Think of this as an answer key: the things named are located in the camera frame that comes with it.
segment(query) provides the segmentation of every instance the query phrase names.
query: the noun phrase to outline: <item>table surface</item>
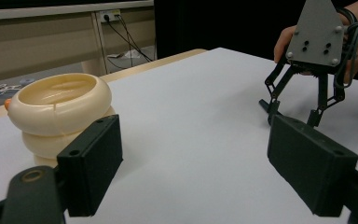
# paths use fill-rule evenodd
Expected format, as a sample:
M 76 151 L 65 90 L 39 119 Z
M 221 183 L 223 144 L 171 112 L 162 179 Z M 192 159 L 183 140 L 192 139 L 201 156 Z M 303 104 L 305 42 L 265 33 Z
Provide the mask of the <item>table surface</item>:
M 97 214 L 67 223 L 346 223 L 345 207 L 340 217 L 313 215 L 269 163 L 258 101 L 269 100 L 264 80 L 274 67 L 219 48 L 106 77 L 124 161 Z M 358 154 L 358 81 L 346 93 L 317 130 Z M 292 77 L 280 100 L 284 115 L 306 120 L 317 79 Z M 21 132 L 0 116 L 0 200 L 9 179 L 32 166 Z

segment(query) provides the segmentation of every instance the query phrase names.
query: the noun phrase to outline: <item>electrical outlet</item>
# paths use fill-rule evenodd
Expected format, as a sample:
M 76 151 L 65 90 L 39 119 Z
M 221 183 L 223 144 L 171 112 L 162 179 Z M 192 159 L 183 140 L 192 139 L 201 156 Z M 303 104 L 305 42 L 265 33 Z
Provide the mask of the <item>electrical outlet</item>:
M 100 11 L 101 22 L 106 22 L 105 16 L 109 17 L 109 21 L 118 21 L 120 9 Z

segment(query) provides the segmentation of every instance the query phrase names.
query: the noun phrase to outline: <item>cream toy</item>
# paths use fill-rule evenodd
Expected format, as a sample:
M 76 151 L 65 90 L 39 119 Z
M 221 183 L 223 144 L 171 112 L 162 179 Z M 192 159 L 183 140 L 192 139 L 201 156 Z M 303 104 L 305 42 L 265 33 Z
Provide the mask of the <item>cream toy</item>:
M 11 122 L 22 130 L 36 165 L 57 165 L 56 156 L 93 121 L 115 114 L 112 93 L 99 77 L 70 73 L 31 83 L 7 100 Z

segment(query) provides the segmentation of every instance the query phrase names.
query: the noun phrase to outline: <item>cable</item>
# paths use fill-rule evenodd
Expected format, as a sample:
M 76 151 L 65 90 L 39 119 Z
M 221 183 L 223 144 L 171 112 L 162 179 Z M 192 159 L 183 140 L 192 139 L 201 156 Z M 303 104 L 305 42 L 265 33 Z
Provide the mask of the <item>cable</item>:
M 124 22 L 124 19 L 121 17 L 121 15 L 117 15 L 117 16 L 118 16 L 118 19 L 120 20 L 121 24 L 123 25 L 124 29 L 126 30 L 127 36 L 130 37 L 130 39 L 132 40 L 132 43 L 135 45 L 136 50 L 137 50 L 140 54 L 142 54 L 147 61 L 149 61 L 149 62 L 153 61 L 153 60 L 151 60 L 149 57 L 147 57 L 145 54 L 143 54 L 142 51 L 141 51 L 141 49 L 136 45 L 136 43 L 135 43 L 135 41 L 133 40 L 133 38 L 132 38 L 132 36 L 131 36 L 129 30 L 127 29 L 127 24 L 126 24 L 126 22 Z
M 127 43 L 129 43 L 129 45 L 131 45 L 133 48 L 135 48 L 141 55 L 143 55 L 145 57 L 145 59 L 149 62 L 153 61 L 151 60 L 149 57 L 147 57 L 147 55 L 145 55 L 141 50 L 139 50 L 139 48 L 137 46 L 134 46 L 130 41 L 128 41 L 121 33 L 119 33 L 115 27 L 112 26 L 110 20 L 109 20 L 109 17 L 107 15 L 105 15 L 103 17 L 107 24 L 110 26 L 110 28 L 112 28 L 112 30 L 114 30 L 124 41 L 126 41 Z
M 110 63 L 111 63 L 114 67 L 116 67 L 116 68 L 119 68 L 119 69 L 127 69 L 127 68 L 125 68 L 125 67 L 120 67 L 120 66 L 118 66 L 117 64 L 113 63 L 109 58 L 107 58 L 107 61 L 110 62 Z
M 344 58 L 341 61 L 341 66 L 338 68 L 335 76 L 334 76 L 334 85 L 337 88 L 345 89 L 348 88 L 353 81 L 354 77 L 354 67 L 355 67 L 355 60 L 356 60 L 356 52 L 358 48 L 358 21 L 355 17 L 355 15 L 349 11 L 346 8 L 338 7 L 336 8 L 336 11 L 340 13 L 341 15 L 345 16 L 348 21 L 350 22 L 350 25 L 347 29 L 348 34 L 348 44 L 346 45 L 346 53 L 344 54 Z M 338 76 L 342 74 L 342 76 L 345 76 L 344 70 L 346 68 L 347 61 L 351 60 L 351 69 L 350 69 L 350 80 L 347 85 L 341 85 L 338 83 Z

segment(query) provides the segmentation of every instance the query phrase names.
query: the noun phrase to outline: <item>dark background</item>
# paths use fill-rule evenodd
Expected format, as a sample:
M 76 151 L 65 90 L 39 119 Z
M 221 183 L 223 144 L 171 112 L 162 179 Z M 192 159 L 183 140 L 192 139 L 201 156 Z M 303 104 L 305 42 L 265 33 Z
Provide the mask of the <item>dark background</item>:
M 332 1 L 335 7 L 352 2 Z M 227 0 L 219 4 L 155 0 L 158 58 L 191 49 L 221 47 L 272 60 L 281 30 L 297 23 L 304 4 L 305 0 Z

